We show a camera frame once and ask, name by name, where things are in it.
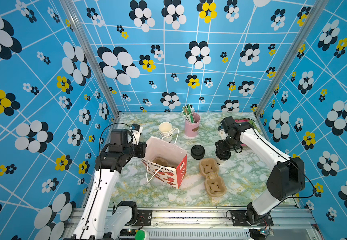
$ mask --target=paper bag handle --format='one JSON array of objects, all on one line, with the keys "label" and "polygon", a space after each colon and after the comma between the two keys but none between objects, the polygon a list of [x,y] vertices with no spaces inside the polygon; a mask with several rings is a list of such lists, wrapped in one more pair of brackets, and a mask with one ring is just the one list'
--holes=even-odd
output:
[{"label": "paper bag handle", "polygon": [[160,171],[160,170],[163,168],[163,166],[161,166],[161,167],[155,172],[155,174],[152,175],[151,179],[148,180],[148,165],[149,165],[149,160],[148,160],[148,163],[147,163],[147,171],[146,171],[146,173],[145,173],[145,178],[147,179],[147,182],[150,182],[150,181],[152,180],[152,178],[157,174],[157,172]]},{"label": "paper bag handle", "polygon": [[175,140],[175,143],[174,143],[175,145],[176,145],[177,138],[179,136],[179,129],[175,128],[175,129],[172,130],[172,134],[173,134],[173,131],[175,131],[176,129],[177,129],[177,136],[176,136],[176,140]]}]

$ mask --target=green and white marble surface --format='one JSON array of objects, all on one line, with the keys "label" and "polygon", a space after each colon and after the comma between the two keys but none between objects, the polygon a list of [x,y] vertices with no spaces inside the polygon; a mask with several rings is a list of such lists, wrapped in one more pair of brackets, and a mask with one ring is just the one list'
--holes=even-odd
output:
[{"label": "green and white marble surface", "polygon": [[[199,113],[201,117],[199,134],[189,139],[184,134],[184,117],[181,113],[123,113],[120,122],[131,125],[138,123],[143,127],[145,141],[150,136],[159,137],[158,126],[170,122],[179,128],[177,145],[188,151],[187,172],[179,189],[153,177],[146,180],[146,168],[139,158],[132,159],[122,170],[115,186],[111,201],[135,201],[139,207],[189,207],[189,206],[245,206],[256,199],[266,188],[270,174],[265,163],[248,147],[219,166],[219,175],[224,179],[227,193],[222,197],[210,197],[205,191],[205,178],[200,175],[199,160],[191,157],[191,147],[200,144],[205,148],[204,158],[215,157],[215,142],[220,140],[217,127],[228,116],[234,119],[252,118],[253,113]],[[287,199],[283,204],[295,205]]]}]

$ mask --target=stack of paper cups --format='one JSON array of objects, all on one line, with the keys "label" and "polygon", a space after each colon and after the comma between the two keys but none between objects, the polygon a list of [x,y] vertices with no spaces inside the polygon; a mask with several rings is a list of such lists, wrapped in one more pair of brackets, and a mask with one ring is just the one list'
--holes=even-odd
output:
[{"label": "stack of paper cups", "polygon": [[166,142],[172,141],[172,124],[169,122],[163,122],[159,125],[159,133],[161,137],[164,137],[163,140]]}]

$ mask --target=pink cup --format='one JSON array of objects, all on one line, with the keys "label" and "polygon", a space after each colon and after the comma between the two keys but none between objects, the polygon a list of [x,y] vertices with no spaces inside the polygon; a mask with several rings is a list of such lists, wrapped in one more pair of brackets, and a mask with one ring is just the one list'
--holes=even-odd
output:
[{"label": "pink cup", "polygon": [[196,137],[199,133],[200,115],[197,113],[193,113],[193,117],[195,119],[195,123],[190,123],[187,120],[185,120],[184,134],[187,137]]}]

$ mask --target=blue wall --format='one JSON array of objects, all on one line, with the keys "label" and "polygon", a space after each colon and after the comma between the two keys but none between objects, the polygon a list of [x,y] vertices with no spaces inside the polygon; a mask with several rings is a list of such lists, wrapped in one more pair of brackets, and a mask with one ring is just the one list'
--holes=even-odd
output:
[{"label": "blue wall", "polygon": [[61,235],[113,118],[66,22],[58,1],[0,0],[0,240]]},{"label": "blue wall", "polygon": [[304,160],[317,193],[301,204],[325,239],[347,239],[347,0],[329,1],[304,44],[261,121],[276,147]]},{"label": "blue wall", "polygon": [[[120,111],[177,112],[189,103],[201,112],[249,112],[256,109],[314,2],[74,4]],[[228,101],[238,101],[239,108],[225,107]]]}]

